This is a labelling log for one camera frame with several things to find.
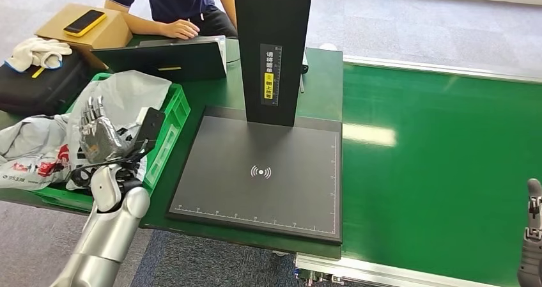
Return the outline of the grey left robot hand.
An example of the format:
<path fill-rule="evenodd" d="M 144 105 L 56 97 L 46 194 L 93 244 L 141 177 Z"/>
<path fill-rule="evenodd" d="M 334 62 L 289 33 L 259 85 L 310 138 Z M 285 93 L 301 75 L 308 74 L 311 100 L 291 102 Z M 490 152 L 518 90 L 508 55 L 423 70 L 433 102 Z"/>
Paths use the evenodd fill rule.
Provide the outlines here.
<path fill-rule="evenodd" d="M 103 96 L 89 97 L 79 125 L 80 147 L 91 164 L 101 164 L 125 155 L 127 143 L 105 115 Z"/>

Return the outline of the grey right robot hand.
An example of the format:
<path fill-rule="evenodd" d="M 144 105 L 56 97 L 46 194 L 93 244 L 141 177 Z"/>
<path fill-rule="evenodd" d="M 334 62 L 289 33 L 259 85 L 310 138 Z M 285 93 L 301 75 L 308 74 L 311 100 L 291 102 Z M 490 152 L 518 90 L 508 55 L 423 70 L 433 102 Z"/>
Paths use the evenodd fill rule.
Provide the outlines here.
<path fill-rule="evenodd" d="M 541 286 L 541 182 L 535 178 L 527 181 L 527 227 L 523 233 L 518 283 L 524 286 Z"/>

